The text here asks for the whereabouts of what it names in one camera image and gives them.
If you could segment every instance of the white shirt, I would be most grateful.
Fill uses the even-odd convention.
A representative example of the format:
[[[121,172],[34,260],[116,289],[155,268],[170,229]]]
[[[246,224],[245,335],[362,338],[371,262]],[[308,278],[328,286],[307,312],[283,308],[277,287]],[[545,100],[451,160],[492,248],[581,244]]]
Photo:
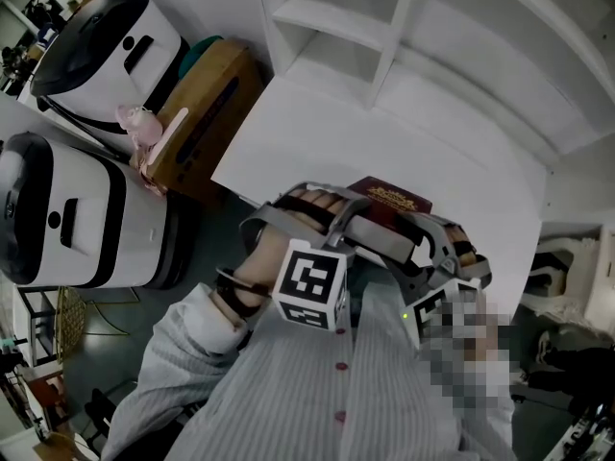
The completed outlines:
[[[155,325],[138,386],[113,416],[103,459],[207,398],[167,459],[514,459],[507,387],[479,387],[485,375],[467,368],[455,379],[439,375],[455,367],[419,357],[401,323],[399,287],[388,274],[379,279],[363,293],[355,342],[348,305],[338,322],[344,332],[288,323],[270,305],[238,357],[248,327],[233,329],[209,289],[197,286]],[[499,372],[487,373],[487,386],[502,382]],[[466,384],[456,384],[459,377]],[[460,408],[447,391],[491,398]]]

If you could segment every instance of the black and white appliance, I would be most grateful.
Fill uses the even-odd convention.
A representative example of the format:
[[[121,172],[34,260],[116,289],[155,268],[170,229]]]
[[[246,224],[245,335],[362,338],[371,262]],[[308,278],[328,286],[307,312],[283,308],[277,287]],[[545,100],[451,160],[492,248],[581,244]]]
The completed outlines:
[[[158,112],[187,51],[152,0],[92,0],[41,59],[31,92],[40,105],[130,154],[130,139],[117,136],[125,132],[116,122],[116,108],[136,105]]]
[[[18,285],[164,288],[191,249],[185,206],[127,165],[34,133],[5,143],[0,199],[0,268]]]

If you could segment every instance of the book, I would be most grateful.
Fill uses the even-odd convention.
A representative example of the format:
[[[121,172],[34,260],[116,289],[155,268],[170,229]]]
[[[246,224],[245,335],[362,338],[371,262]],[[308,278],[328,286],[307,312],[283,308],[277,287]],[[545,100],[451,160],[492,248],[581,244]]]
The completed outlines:
[[[414,193],[410,193],[389,182],[368,176],[348,186],[359,195],[373,201],[368,210],[361,213],[363,217],[392,231],[395,227],[395,215],[406,211],[431,213],[432,203]]]
[[[398,214],[409,211],[430,213],[432,203],[373,177],[363,178],[348,186],[348,189],[366,196],[372,204],[350,221],[346,235],[372,253],[406,263],[412,256],[414,242],[407,237],[407,233],[403,233],[396,218]]]

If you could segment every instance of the lid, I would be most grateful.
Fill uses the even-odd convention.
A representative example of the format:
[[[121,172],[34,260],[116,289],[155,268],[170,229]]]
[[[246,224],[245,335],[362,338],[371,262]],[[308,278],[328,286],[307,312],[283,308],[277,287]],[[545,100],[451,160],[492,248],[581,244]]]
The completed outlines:
[[[0,155],[0,269],[20,285],[40,267],[53,169],[49,143],[34,133],[12,136]]]
[[[92,0],[66,24],[32,79],[35,97],[87,82],[133,28],[149,0]]]

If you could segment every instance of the white cube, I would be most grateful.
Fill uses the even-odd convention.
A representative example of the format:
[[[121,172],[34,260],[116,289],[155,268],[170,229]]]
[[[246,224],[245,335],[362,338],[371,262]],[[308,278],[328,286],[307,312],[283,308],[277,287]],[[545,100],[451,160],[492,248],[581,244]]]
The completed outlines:
[[[291,239],[272,299],[292,323],[335,330],[346,300],[347,257],[313,250],[307,241]]]

